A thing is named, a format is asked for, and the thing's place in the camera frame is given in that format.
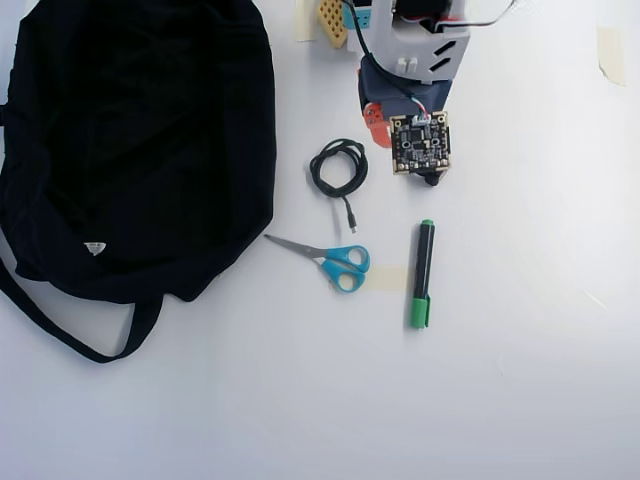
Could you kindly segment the blue grey gripper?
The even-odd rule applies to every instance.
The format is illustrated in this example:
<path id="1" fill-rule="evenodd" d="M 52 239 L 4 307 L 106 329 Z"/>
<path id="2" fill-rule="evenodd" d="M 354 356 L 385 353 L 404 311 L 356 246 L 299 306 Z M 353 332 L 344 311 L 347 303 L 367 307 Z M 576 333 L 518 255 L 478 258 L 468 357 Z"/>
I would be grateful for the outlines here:
<path id="1" fill-rule="evenodd" d="M 394 79 L 412 93 L 428 113 L 444 109 L 453 83 L 452 80 L 444 80 L 421 84 L 397 76 Z M 385 118 L 418 114 L 418 106 L 383 79 L 365 57 L 361 59 L 358 72 L 358 93 L 363 119 L 373 141 L 382 148 L 390 149 L 389 122 Z"/>

